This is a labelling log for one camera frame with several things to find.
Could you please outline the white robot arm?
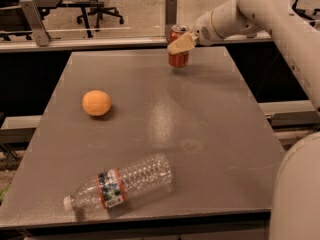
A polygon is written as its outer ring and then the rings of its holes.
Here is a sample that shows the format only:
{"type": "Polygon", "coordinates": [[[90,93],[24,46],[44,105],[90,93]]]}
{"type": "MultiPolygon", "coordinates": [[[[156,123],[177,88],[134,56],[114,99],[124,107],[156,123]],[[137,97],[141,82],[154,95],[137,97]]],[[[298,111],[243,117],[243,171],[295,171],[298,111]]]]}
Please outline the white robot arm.
{"type": "MultiPolygon", "coordinates": [[[[320,32],[289,0],[229,0],[201,15],[194,28],[168,45],[171,54],[230,36],[266,31],[316,110],[320,109],[320,32]]],[[[320,240],[320,133],[284,156],[273,190],[269,240],[320,240]]]]}

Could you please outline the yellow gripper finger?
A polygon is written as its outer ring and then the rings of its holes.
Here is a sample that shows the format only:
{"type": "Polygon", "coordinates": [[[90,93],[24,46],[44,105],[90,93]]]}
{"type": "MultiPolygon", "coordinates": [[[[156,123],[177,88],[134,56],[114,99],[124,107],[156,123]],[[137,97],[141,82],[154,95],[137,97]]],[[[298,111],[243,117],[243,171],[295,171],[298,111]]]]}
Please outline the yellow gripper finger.
{"type": "Polygon", "coordinates": [[[198,36],[193,32],[184,33],[181,37],[171,42],[167,50],[170,54],[175,55],[192,50],[198,41],[198,36]]]}

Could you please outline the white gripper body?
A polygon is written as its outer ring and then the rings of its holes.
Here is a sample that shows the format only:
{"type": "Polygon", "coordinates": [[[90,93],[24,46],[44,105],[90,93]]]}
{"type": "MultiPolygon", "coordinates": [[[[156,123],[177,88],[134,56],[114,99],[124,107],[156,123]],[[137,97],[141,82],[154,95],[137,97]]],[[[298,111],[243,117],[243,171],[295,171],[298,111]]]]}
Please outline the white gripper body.
{"type": "Polygon", "coordinates": [[[210,46],[215,43],[217,36],[212,25],[212,11],[206,12],[197,19],[195,32],[200,45],[210,46]]]}

